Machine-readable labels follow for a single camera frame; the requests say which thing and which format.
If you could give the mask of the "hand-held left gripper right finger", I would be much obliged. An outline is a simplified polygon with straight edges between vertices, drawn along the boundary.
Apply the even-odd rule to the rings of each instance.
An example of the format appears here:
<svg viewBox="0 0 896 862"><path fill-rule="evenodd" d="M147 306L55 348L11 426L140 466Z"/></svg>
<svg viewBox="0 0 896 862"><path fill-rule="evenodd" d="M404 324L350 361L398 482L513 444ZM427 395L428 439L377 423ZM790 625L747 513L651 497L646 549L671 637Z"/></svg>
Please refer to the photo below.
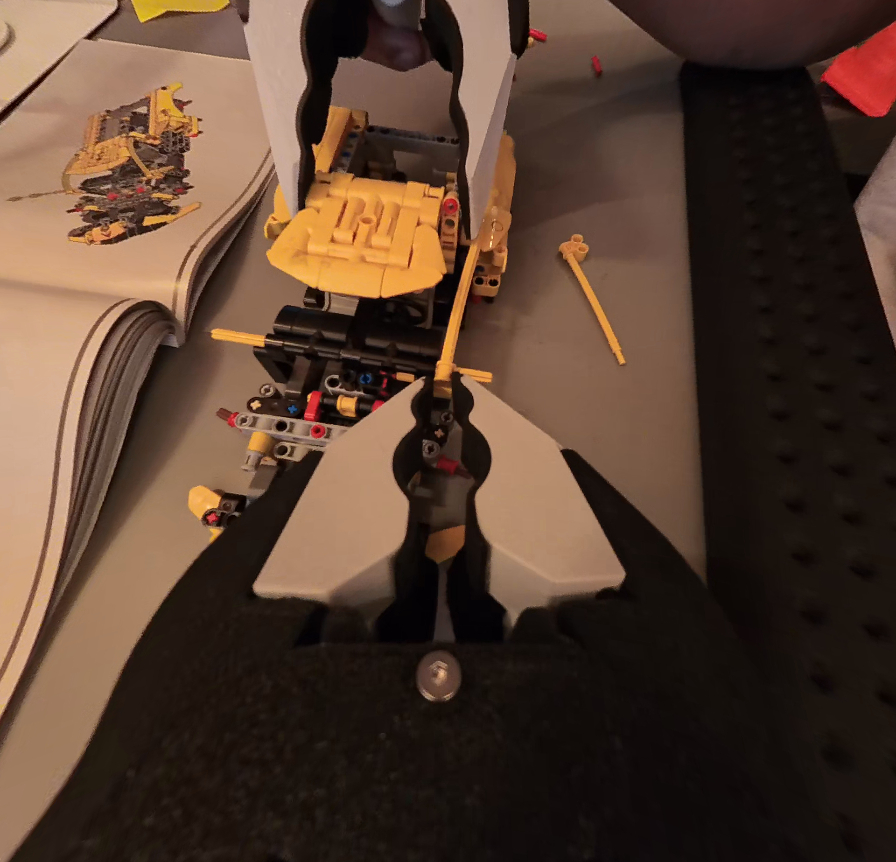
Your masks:
<svg viewBox="0 0 896 862"><path fill-rule="evenodd" d="M507 616L618 588L623 566L562 446L467 375L455 375L455 411L487 593Z"/></svg>

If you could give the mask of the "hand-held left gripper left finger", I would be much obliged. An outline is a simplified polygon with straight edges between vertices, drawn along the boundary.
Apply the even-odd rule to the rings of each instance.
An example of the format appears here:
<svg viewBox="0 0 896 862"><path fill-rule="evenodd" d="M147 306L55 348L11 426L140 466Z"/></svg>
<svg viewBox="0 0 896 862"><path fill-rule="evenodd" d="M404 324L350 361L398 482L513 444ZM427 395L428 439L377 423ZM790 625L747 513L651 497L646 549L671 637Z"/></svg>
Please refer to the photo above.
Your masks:
<svg viewBox="0 0 896 862"><path fill-rule="evenodd" d="M438 567L410 501L432 401L432 379L420 378L333 441L256 577L255 595L366 613L394 602L424 621L434 617Z"/></svg>

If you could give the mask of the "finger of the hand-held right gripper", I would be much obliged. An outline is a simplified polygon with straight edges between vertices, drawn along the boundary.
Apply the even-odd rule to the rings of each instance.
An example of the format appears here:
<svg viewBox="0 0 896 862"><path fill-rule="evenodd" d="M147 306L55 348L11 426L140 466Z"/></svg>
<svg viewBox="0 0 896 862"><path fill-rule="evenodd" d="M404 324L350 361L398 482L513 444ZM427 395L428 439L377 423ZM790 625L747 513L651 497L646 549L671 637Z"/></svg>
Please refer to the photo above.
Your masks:
<svg viewBox="0 0 896 862"><path fill-rule="evenodd" d="M330 41L320 26L327 0L241 0L245 42L283 200L306 206L316 146L328 120Z"/></svg>
<svg viewBox="0 0 896 862"><path fill-rule="evenodd" d="M449 114L459 140L458 193L467 237L486 213L516 54L509 0L426 0L452 73Z"/></svg>

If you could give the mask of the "yellow toy brick car model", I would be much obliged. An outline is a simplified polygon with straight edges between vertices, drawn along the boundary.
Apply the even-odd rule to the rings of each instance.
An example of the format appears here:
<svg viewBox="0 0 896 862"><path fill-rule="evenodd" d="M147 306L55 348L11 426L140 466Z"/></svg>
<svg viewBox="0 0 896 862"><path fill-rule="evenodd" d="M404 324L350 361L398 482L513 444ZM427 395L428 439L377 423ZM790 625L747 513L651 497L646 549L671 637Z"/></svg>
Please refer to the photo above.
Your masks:
<svg viewBox="0 0 896 862"><path fill-rule="evenodd" d="M306 206L289 218L280 188L264 227L269 262L305 288L265 334L213 329L252 350L266 382L217 417L247 439L243 494L193 487L187 505L210 541L266 491L278 470L324 451L422 377L433 377L472 240L463 226L456 137L373 126L332 106L316 146ZM514 141L502 132L488 198L511 212ZM459 473L442 451L453 423L450 383L435 383L424 459Z"/></svg>

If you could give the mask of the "yellow axle with black connector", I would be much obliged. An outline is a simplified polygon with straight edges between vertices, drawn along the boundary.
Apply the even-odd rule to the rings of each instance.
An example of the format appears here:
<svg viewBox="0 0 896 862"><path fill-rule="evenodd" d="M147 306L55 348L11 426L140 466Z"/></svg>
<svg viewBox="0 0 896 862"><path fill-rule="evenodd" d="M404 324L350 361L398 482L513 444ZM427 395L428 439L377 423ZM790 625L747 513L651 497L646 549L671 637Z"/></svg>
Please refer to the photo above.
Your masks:
<svg viewBox="0 0 896 862"><path fill-rule="evenodd" d="M476 240L470 242L442 350L434 368L434 379L438 384L447 385L455 373L467 375L480 384L489 384L493 379L489 372L458 366L455 356L469 297L494 298L499 292L507 264L507 232L510 225L510 211L492 205L487 209Z"/></svg>

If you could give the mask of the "instruction booklet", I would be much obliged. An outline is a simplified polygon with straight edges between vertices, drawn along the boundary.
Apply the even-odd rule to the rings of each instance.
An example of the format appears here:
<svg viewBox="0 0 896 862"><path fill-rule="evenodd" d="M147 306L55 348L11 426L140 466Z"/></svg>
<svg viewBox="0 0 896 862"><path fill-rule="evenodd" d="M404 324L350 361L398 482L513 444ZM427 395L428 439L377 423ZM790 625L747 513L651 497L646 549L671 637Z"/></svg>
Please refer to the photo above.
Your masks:
<svg viewBox="0 0 896 862"><path fill-rule="evenodd" d="M1 704L89 542L157 349L273 175L245 59L83 40L2 122Z"/></svg>

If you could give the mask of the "person's right forearm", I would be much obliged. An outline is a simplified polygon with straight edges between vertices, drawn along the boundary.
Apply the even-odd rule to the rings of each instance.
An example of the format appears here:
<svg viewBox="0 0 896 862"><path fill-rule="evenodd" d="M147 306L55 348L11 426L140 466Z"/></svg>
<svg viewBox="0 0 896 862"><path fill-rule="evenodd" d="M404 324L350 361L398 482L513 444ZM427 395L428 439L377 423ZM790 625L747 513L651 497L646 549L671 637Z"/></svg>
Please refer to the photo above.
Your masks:
<svg viewBox="0 0 896 862"><path fill-rule="evenodd" d="M747 70L810 65L895 20L895 0L608 0L682 59Z"/></svg>

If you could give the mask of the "grey desk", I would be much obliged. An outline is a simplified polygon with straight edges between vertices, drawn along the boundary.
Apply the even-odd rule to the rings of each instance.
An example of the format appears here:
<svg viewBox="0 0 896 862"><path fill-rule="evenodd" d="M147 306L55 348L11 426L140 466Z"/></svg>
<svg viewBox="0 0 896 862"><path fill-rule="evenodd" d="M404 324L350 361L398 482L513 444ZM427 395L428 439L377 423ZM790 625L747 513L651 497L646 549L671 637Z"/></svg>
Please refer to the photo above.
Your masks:
<svg viewBox="0 0 896 862"><path fill-rule="evenodd" d="M497 302L472 311L458 360L493 372L496 395L585 457L703 575L679 61L606 0L532 0L531 12L547 42L519 62L508 109L507 276ZM188 489L243 487L245 446L215 411L243 404L262 369L208 330L263 332L300 300L264 260L270 209L267 197L218 264L185 345L155 357L91 542L7 711L2 860L68 779L141 633L206 547ZM625 365L558 251L574 234Z"/></svg>

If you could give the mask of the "person's right hand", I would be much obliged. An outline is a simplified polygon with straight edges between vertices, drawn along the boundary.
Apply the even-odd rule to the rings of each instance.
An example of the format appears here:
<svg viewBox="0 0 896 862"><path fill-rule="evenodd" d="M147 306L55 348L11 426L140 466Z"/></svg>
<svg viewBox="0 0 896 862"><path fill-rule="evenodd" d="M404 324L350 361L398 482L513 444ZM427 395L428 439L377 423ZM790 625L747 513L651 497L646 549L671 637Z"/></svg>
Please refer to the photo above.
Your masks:
<svg viewBox="0 0 896 862"><path fill-rule="evenodd" d="M361 57L396 72L410 72L432 60L422 31L391 26L375 9L367 17L367 38Z"/></svg>

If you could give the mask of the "thin yellow axle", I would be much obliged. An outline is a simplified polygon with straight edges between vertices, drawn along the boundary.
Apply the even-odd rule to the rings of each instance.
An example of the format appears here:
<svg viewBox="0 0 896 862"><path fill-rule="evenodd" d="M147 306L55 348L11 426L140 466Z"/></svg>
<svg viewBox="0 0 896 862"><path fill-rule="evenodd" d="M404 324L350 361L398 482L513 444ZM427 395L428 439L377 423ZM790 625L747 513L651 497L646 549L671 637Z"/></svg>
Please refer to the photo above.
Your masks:
<svg viewBox="0 0 896 862"><path fill-rule="evenodd" d="M609 318L606 315L606 312L604 311L597 294L588 282L584 270L581 267L581 263L572 253L565 253L564 258L566 263L572 270L575 278L577 279L577 282L580 285L581 290L583 291L593 314L596 316L599 322L600 329L602 330L604 337L608 342L609 349L615 357L616 362L619 365L625 365L626 360L623 355L621 344L616 337L615 331L612 328Z"/></svg>

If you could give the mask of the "white sign stand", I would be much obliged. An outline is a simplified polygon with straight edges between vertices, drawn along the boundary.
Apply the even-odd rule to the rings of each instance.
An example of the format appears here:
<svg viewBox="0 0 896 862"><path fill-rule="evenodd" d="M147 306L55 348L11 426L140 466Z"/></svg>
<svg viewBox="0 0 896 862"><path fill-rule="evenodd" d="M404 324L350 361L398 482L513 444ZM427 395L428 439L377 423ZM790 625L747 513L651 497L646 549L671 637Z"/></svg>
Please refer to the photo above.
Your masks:
<svg viewBox="0 0 896 862"><path fill-rule="evenodd" d="M1 111L117 9L118 0L1 0Z"/></svg>

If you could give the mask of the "person's white shirt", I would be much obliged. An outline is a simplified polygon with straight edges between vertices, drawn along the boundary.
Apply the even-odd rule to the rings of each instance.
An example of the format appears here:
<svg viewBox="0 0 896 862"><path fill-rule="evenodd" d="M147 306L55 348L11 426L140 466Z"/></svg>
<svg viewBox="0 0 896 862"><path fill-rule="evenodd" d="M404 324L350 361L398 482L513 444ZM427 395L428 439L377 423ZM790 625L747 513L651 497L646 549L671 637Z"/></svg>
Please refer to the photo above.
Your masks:
<svg viewBox="0 0 896 862"><path fill-rule="evenodd" d="M895 142L883 154L854 205L887 320L895 317Z"/></svg>

